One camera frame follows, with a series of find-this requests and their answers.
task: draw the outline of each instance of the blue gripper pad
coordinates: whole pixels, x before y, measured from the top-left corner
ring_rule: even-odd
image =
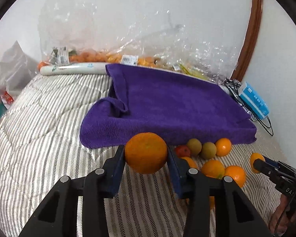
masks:
[[[169,146],[167,165],[174,192],[178,195],[179,199],[189,198],[194,190],[193,181],[187,176],[190,167],[187,161],[178,158],[175,151]]]
[[[104,198],[113,198],[120,188],[125,167],[125,146],[120,145],[115,156],[105,161],[103,169],[106,172],[106,181],[100,184],[100,191]]]
[[[277,169],[280,168],[280,166],[278,165],[278,163],[277,163],[276,161],[270,160],[269,158],[267,158],[267,157],[265,157],[265,156],[263,156],[263,157],[264,157],[266,163],[268,163],[268,164],[274,166],[274,167],[277,168]]]

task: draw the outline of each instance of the kiwi fruit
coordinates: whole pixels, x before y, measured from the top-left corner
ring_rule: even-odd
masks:
[[[217,148],[216,145],[212,142],[206,142],[203,144],[202,146],[202,150],[201,150],[201,157],[206,159],[206,160],[210,160],[213,157],[215,157],[217,152]]]
[[[186,145],[190,149],[191,155],[193,156],[197,156],[202,150],[201,142],[195,138],[190,139]]]

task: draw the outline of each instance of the purple towel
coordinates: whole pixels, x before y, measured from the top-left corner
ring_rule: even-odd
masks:
[[[109,96],[85,116],[81,143],[89,148],[125,144],[132,136],[153,132],[168,145],[191,138],[202,143],[226,137],[233,144],[252,143],[256,127],[249,115],[218,85],[143,67],[110,64]]]

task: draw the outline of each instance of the tissue box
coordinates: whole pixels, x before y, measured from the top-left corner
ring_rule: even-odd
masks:
[[[264,119],[269,114],[269,108],[251,85],[244,82],[238,89],[238,93],[259,119]]]

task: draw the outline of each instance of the plastic bag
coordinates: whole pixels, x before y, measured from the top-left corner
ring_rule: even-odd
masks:
[[[17,41],[4,52],[0,59],[0,96],[7,108],[37,73],[37,63]]]
[[[123,63],[177,71],[222,83],[236,67],[235,48],[191,40],[188,37],[193,34],[187,34],[184,25],[172,24],[169,11],[143,15],[141,20],[127,26],[126,36],[116,37],[115,47],[95,51],[92,49],[96,46],[92,39],[94,7],[84,4],[81,8],[73,0],[46,1],[38,26],[43,60],[39,69],[48,64]],[[68,16],[75,11],[85,14],[85,20],[78,20],[76,24],[78,17]]]
[[[95,34],[96,6],[93,3],[75,2],[75,0],[46,0],[39,16],[38,32],[42,61],[56,64],[57,56],[61,64],[66,64],[68,57],[61,47],[73,55],[72,50],[92,48]]]

